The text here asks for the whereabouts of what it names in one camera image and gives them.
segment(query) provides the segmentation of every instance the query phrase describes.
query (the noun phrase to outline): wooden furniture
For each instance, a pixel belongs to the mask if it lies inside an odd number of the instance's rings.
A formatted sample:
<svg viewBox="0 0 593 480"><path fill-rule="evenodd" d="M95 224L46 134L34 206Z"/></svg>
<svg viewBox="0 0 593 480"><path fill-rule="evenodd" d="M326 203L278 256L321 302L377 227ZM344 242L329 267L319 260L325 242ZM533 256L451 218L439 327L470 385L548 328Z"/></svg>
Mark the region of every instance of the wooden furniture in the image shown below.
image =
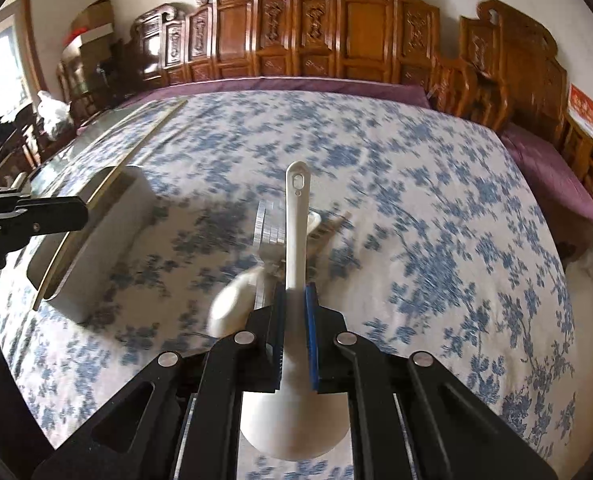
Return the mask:
<svg viewBox="0 0 593 480"><path fill-rule="evenodd" d="M498 0L461 17L460 57L477 72L471 119L499 132L511 120L547 140L593 198L593 139L568 115L567 73L536 20Z"/></svg>
<svg viewBox="0 0 593 480"><path fill-rule="evenodd" d="M441 106L460 114L473 100L471 67L437 57L439 9L422 0L197 3L190 13L164 4L135 20L131 44L144 89L293 75L433 85L440 92L457 78L470 86L441 96Z"/></svg>

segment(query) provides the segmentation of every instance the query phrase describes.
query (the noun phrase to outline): seat cushion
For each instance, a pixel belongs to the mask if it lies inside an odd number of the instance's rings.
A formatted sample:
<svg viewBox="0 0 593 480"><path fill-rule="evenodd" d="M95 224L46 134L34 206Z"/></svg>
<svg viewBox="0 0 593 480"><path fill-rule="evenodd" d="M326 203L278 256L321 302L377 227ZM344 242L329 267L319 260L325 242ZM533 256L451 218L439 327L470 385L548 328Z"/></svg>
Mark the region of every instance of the seat cushion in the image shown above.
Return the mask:
<svg viewBox="0 0 593 480"><path fill-rule="evenodd" d="M570 211L593 220L593 199L546 140L510 123L500 139L536 196L546 194Z"/></svg>

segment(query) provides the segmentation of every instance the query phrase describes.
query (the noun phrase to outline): blue floral pattern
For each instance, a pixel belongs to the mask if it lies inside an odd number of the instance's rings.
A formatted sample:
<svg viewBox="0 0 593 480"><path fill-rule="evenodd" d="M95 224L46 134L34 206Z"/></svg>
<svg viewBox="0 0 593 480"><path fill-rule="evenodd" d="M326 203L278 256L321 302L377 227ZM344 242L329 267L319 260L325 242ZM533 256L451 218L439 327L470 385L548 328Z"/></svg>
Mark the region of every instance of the blue floral pattern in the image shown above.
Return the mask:
<svg viewBox="0 0 593 480"><path fill-rule="evenodd" d="M87 148L49 194L116 164L177 100L152 102ZM190 98L136 157L158 196L152 224L76 325L24 278L39 240L0 272L4 354L58 445L162 349L204 351L212 298L250 267L256 206L290 162L311 207L349 212L308 272L321 303L386 352L437 355L556 468L575 410L574 321L561 263L520 172L490 130L389 101L303 91ZM284 463L242 440L240 478L349 479L349 437Z"/></svg>

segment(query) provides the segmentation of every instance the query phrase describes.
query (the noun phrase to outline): plastic bag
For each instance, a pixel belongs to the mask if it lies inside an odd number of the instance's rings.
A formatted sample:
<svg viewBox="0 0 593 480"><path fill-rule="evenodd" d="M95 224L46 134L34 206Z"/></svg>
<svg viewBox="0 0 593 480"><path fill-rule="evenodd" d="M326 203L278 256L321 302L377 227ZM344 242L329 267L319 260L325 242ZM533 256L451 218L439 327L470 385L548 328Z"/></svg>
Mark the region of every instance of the plastic bag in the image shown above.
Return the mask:
<svg viewBox="0 0 593 480"><path fill-rule="evenodd" d="M38 93L41 102L38 104L38 114L43 117L43 128L48 134L48 139L56 140L58 136L72 128L73 121L70 117L70 105L54 99L48 92L41 90Z"/></svg>

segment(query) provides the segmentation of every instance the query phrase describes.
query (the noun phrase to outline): window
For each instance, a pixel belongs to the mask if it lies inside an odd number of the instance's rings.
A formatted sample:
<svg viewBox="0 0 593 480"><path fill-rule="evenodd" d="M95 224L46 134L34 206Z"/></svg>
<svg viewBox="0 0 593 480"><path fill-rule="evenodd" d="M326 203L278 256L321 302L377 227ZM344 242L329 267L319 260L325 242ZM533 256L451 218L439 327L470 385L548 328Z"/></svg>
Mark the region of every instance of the window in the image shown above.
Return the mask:
<svg viewBox="0 0 593 480"><path fill-rule="evenodd" d="M0 117L11 121L29 100L14 26L10 26L0 32Z"/></svg>

